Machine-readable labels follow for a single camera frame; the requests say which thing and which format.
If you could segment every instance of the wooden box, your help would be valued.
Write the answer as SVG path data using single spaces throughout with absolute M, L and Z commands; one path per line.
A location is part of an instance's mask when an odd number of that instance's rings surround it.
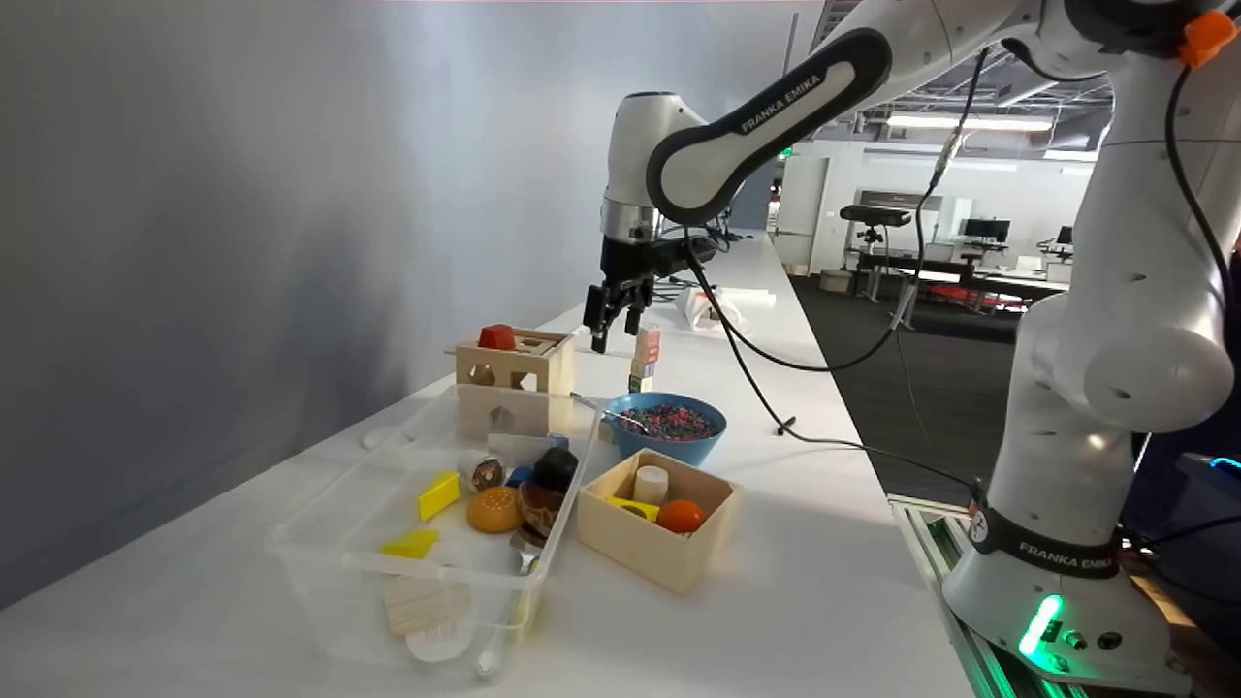
M 517 392 L 574 392 L 570 335 L 517 330 L 517 351 L 459 347 L 459 385 L 517 389 Z
M 574 392 L 570 335 L 517 330 L 517 351 L 459 347 L 459 429 L 481 437 L 508 436 L 561 436 L 565 398 Z
M 702 503 L 705 525 L 692 537 L 676 537 L 644 516 L 608 503 L 608 495 L 632 495 L 632 472 L 639 466 L 667 468 L 667 495 Z M 639 579 L 671 594 L 692 594 L 729 538 L 732 520 L 737 488 L 729 481 L 692 468 L 659 449 L 639 449 L 583 488 L 574 526 L 586 548 L 615 557 Z

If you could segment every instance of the wall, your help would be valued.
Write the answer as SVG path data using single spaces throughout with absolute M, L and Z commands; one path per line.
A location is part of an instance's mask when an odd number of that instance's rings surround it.
M 931 154 L 875 154 L 875 142 L 814 139 L 798 142 L 786 162 L 786 190 L 778 203 L 785 265 L 807 265 L 811 272 L 842 267 L 851 223 L 838 219 L 862 190 L 924 195 L 931 180 Z M 1041 239 L 1077 219 L 1089 168 L 1045 162 L 1045 161 L 953 161 L 937 182 L 948 208 L 961 206 L 968 219 L 1003 219 L 1007 260 L 1030 256 Z M 917 247 L 917 226 L 891 232 L 891 247 Z
M 737 232 L 765 232 L 769 230 L 769 206 L 771 206 L 771 180 L 777 180 L 777 162 L 765 162 L 761 172 L 751 172 L 729 206 L 729 226 Z
M 544 322 L 804 4 L 0 0 L 0 606 Z

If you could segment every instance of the cable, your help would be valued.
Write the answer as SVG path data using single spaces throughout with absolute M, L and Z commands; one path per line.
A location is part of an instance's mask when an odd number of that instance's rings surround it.
M 1200 223 L 1200 232 L 1201 232 L 1201 243 L 1207 243 L 1207 254 L 1211 254 L 1211 260 L 1214 260 L 1214 272 L 1219 272 L 1219 278 L 1223 278 L 1223 304 L 1227 304 L 1227 300 L 1235 300 L 1229 260 L 1227 260 L 1227 254 L 1223 254 L 1223 243 L 1219 243 L 1219 238 L 1214 238 L 1214 226 L 1211 226 L 1201 203 L 1196 198 L 1196 185 L 1192 185 L 1192 180 L 1187 180 L 1187 162 L 1178 161 L 1178 139 L 1175 139 L 1175 111 L 1178 111 L 1178 97 L 1183 97 L 1187 82 L 1192 82 L 1192 65 L 1178 69 L 1178 78 L 1175 78 L 1175 87 L 1171 87 L 1171 92 L 1166 92 L 1166 108 L 1162 108 L 1162 148 L 1166 148 L 1166 162 L 1171 162 L 1175 185 L 1178 185 L 1178 195 L 1187 198 L 1187 206 L 1192 206 L 1192 215 L 1196 215 L 1196 223 Z
M 1034 62 L 1030 48 L 1023 48 L 1021 40 L 1003 40 L 1001 48 L 1003 48 L 1015 62 L 1023 62 L 1030 73 L 1041 73 L 1045 82 L 1095 82 L 1095 78 L 1048 73 L 1048 69 Z
M 975 78 L 968 78 L 968 92 L 966 92 L 958 128 L 953 128 L 950 139 L 944 142 L 937 162 L 935 162 L 935 172 L 931 172 L 931 182 L 928 182 L 928 190 L 924 190 L 924 198 L 920 198 L 920 206 L 917 206 L 917 232 L 920 232 L 917 287 L 920 287 L 924 265 L 928 265 L 924 208 L 928 208 L 928 203 L 935 198 L 937 180 L 944 180 L 948 162 L 953 161 L 953 150 L 958 150 L 958 142 L 961 142 L 966 120 L 968 120 L 968 111 L 975 111 L 975 97 L 979 97 L 979 82 L 981 82 L 985 57 L 989 57 L 989 48 L 979 49 Z M 895 316 L 895 320 L 887 322 L 887 330 L 884 330 L 864 353 L 858 353 L 858 357 L 851 357 L 851 362 L 833 362 L 833 363 L 786 362 L 786 357 L 777 357 L 777 353 L 761 351 L 758 343 L 747 343 L 747 336 L 729 322 L 729 316 L 725 316 L 720 304 L 715 300 L 715 287 L 708 287 L 698 256 L 688 256 L 688 265 L 692 265 L 692 272 L 693 272 L 693 278 L 698 278 L 708 309 L 715 309 L 719 322 L 725 326 L 725 335 L 732 335 L 732 336 L 737 336 L 745 351 L 751 351 L 758 357 L 765 357 L 765 362 L 771 362 L 771 363 L 778 363 L 778 369 L 790 369 L 790 371 L 851 371 L 851 369 L 864 363 L 867 357 L 875 357 L 875 353 L 891 343 L 891 335 L 895 335 L 895 326 L 899 326 L 899 316 Z
M 966 108 L 961 108 L 961 115 L 958 115 L 958 128 L 950 132 L 950 139 L 948 139 L 948 148 L 944 148 L 944 154 L 937 154 L 937 162 L 935 162 L 935 172 L 931 172 L 931 182 L 928 182 L 928 190 L 924 190 L 924 198 L 920 198 L 920 206 L 917 206 L 917 232 L 920 232 L 917 282 L 920 282 L 924 265 L 928 265 L 924 206 L 928 206 L 931 195 L 937 190 L 937 180 L 944 180 L 948 162 L 953 161 L 953 150 L 958 150 L 958 142 L 961 142 L 966 120 L 968 120 L 968 111 L 975 111 L 975 97 L 979 97 L 979 82 L 981 82 L 985 57 L 989 57 L 989 49 L 981 49 L 979 62 L 975 62 L 975 78 L 968 78 L 968 92 L 966 92 Z M 880 351 L 891 343 L 895 322 L 880 335 L 880 343 L 874 343 L 874 347 L 867 347 L 862 357 L 855 357 L 855 362 L 838 362 L 838 363 L 798 363 L 798 362 L 785 362 L 785 357 L 751 347 L 751 343 L 729 322 L 729 316 L 720 309 L 720 304 L 719 304 L 719 294 L 715 294 L 715 282 L 705 278 L 698 256 L 693 256 L 692 247 L 684 247 L 684 256 L 688 256 L 688 267 L 693 272 L 693 278 L 698 278 L 708 309 L 719 316 L 719 322 L 720 322 L 720 330 L 725 330 L 729 353 L 732 353 L 745 385 L 751 389 L 751 397 L 761 398 L 761 406 L 769 413 L 769 418 L 777 422 L 777 436 L 786 436 L 786 437 L 811 441 L 811 446 L 821 441 L 821 446 L 851 446 L 851 449 L 880 454 L 880 459 L 917 466 L 917 468 L 924 468 L 924 472 L 935 472 L 935 476 L 944 476 L 944 481 L 950 481 L 950 484 L 961 484 L 961 488 L 968 491 L 968 499 L 981 495 L 981 484 L 979 484 L 979 481 L 953 476 L 953 472 L 935 468 L 935 466 L 928 466 L 928 460 L 917 460 L 917 459 L 902 459 L 902 454 L 891 454 L 891 449 L 875 449 L 875 446 L 864 446 L 864 441 L 851 441 L 851 437 L 811 437 L 811 436 L 798 436 L 798 429 L 794 429 L 794 418 L 785 418 L 785 415 L 771 406 L 769 392 L 761 389 L 761 382 L 751 378 L 751 369 L 747 369 L 747 362 L 745 362 L 745 353 L 741 353 L 741 347 L 745 347 L 745 351 L 751 351 L 758 357 L 765 357 L 765 362 L 771 362 L 771 363 L 785 363 L 785 369 L 798 369 L 798 371 L 846 371 L 846 369 L 855 369 L 855 363 L 864 363 L 874 353 L 880 353 Z
M 786 437 L 807 441 L 807 446 L 851 446 L 851 449 L 880 454 L 880 459 L 902 460 L 902 466 L 911 466 L 911 468 L 935 472 L 935 476 L 944 476 L 944 481 L 950 481 L 950 484 L 961 484 L 968 495 L 979 495 L 979 488 L 981 488 L 979 481 L 953 476 L 953 472 L 935 468 L 935 466 L 928 466 L 928 460 L 917 460 L 917 459 L 902 459 L 902 454 L 891 454 L 891 449 L 880 449 L 880 446 L 864 446 L 864 441 L 855 441 L 855 437 L 807 437 L 807 436 L 798 436 L 798 429 L 794 429 L 794 418 L 778 418 L 778 413 L 771 406 L 769 392 L 765 392 L 761 382 L 751 378 L 751 369 L 747 369 L 737 336 L 729 335 L 729 326 L 725 326 L 725 343 L 729 343 L 729 353 L 732 353 L 745 385 L 747 385 L 751 397 L 765 405 L 769 418 L 777 422 L 777 436 L 786 436 Z
M 1166 587 L 1178 590 L 1178 594 L 1201 596 L 1201 600 L 1211 600 L 1211 606 L 1241 610 L 1241 596 L 1219 596 L 1219 594 L 1211 594 L 1211 590 L 1187 587 L 1187 581 L 1171 579 L 1171 574 L 1166 574 L 1157 557 L 1148 557 L 1148 555 L 1139 555 L 1139 561 L 1145 561 L 1158 581 L 1166 581 Z
M 1192 526 L 1175 526 L 1175 533 L 1162 533 L 1157 538 L 1136 538 L 1130 537 L 1136 548 L 1166 548 L 1166 542 L 1178 542 L 1178 538 L 1192 538 L 1192 537 L 1201 537 L 1201 533 L 1214 533 L 1214 526 L 1235 526 L 1241 525 L 1241 516 L 1219 516 L 1219 520 L 1200 520 Z

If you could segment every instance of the bowl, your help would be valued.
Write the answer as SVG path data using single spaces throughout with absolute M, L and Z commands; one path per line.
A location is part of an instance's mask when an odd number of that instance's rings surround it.
M 719 406 L 676 392 L 632 392 L 602 415 L 602 429 L 619 459 L 659 449 L 688 466 L 702 466 L 725 428 L 729 418 Z

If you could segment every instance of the monitor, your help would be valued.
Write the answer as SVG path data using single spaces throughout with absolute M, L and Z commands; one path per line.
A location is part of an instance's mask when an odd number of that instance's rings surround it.
M 1007 223 L 1001 219 L 966 219 L 961 238 L 1007 239 Z
M 846 206 L 842 219 L 862 226 L 908 226 L 908 208 L 875 208 L 875 206 Z

